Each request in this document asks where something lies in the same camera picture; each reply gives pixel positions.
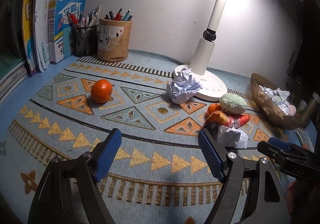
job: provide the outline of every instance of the orange fruit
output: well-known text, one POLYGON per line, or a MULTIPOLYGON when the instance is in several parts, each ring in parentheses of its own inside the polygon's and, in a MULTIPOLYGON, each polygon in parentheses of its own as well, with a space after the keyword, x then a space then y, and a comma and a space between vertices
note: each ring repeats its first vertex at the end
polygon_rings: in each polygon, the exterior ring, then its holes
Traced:
POLYGON ((207 109, 207 117, 209 117, 213 112, 221 109, 222 107, 220 106, 219 103, 211 104, 210 106, 208 106, 208 109, 207 109))
POLYGON ((98 80, 91 89, 91 97, 95 102, 105 103, 112 94, 112 84, 106 79, 98 80))

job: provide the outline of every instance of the label on pen holder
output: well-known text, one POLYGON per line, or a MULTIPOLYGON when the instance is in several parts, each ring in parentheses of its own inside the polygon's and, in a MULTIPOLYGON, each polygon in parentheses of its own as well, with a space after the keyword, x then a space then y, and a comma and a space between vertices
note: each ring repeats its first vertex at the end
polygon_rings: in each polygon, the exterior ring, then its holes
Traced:
POLYGON ((116 41, 123 31, 124 27, 99 25, 98 48, 108 51, 110 41, 116 41))

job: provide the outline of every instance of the pen holder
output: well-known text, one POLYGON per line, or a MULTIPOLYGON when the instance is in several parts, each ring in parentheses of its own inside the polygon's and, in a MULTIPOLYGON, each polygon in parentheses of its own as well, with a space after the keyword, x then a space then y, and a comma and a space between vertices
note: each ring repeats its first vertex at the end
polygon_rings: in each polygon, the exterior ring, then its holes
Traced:
POLYGON ((97 53, 98 25, 82 28, 73 28, 74 54, 77 57, 90 56, 97 53))
POLYGON ((98 58, 120 62, 128 57, 132 21, 99 20, 98 58))

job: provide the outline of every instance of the metal bolt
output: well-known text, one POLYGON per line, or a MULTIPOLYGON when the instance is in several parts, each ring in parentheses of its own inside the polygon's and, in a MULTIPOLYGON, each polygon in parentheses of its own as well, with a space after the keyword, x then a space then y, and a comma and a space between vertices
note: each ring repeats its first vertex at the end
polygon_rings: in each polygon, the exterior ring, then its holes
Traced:
POLYGON ((84 158, 89 158, 89 157, 91 156, 91 152, 84 152, 84 153, 82 154, 82 156, 83 156, 84 158))
POLYGON ((269 160, 265 157, 261 157, 260 160, 263 162, 263 163, 268 163, 269 160))
POLYGON ((58 161, 59 161, 58 157, 53 157, 50 162, 51 163, 57 163, 58 161))
POLYGON ((228 156, 229 156, 229 158, 232 158, 232 159, 237 157, 237 155, 235 153, 233 153, 233 152, 228 153, 228 156))

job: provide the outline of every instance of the white lamp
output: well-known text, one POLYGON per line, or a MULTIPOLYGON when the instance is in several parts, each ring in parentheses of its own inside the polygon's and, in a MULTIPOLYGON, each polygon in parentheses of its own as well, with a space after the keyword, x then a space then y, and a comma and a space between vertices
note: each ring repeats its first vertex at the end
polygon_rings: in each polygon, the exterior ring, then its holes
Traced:
POLYGON ((226 0, 216 0, 209 20, 207 30, 200 37, 190 65, 180 65, 174 70, 177 75, 182 69, 191 69, 193 76, 202 84, 203 88, 196 94, 197 97, 209 101, 219 101, 220 97, 228 92, 226 85, 213 73, 207 71, 216 39, 216 31, 220 22, 226 0))

